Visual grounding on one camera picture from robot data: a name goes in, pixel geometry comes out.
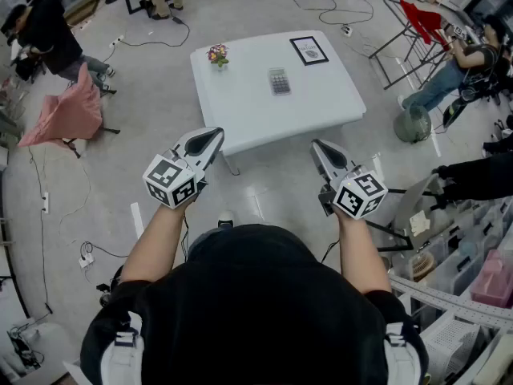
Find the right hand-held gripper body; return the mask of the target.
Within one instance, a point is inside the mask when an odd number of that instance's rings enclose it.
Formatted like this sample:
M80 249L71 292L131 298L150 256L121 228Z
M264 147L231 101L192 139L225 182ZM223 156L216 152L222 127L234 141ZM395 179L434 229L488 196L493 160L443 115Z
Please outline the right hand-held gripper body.
M338 207L354 220L362 219L378 209L389 191L377 173L363 165L334 175L318 195L327 216L333 213L333 207Z

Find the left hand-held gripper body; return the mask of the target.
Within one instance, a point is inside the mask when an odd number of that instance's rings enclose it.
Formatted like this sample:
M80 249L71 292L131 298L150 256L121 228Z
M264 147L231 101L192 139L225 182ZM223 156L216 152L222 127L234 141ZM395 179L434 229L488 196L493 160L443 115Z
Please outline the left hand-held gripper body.
M164 155L154 157L143 173L143 182L152 198L170 209L176 209L208 185L205 180L208 165L209 154L206 152L192 155L168 149Z

